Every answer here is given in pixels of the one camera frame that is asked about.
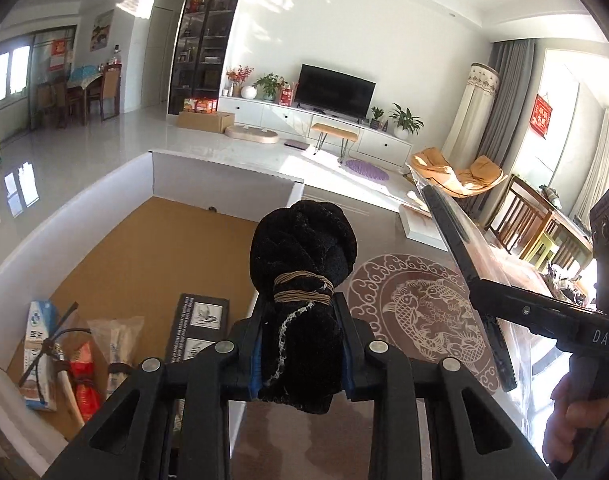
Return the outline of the person right hand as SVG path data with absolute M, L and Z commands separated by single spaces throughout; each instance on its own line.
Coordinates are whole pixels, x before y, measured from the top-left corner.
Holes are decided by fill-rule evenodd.
M 597 444 L 609 439 L 609 396 L 597 400 L 571 402 L 571 373 L 567 373 L 551 392 L 554 411 L 547 420 L 542 453 L 547 464 L 569 463 L 575 452 L 573 441 L 580 430 L 595 430 L 601 427 Z

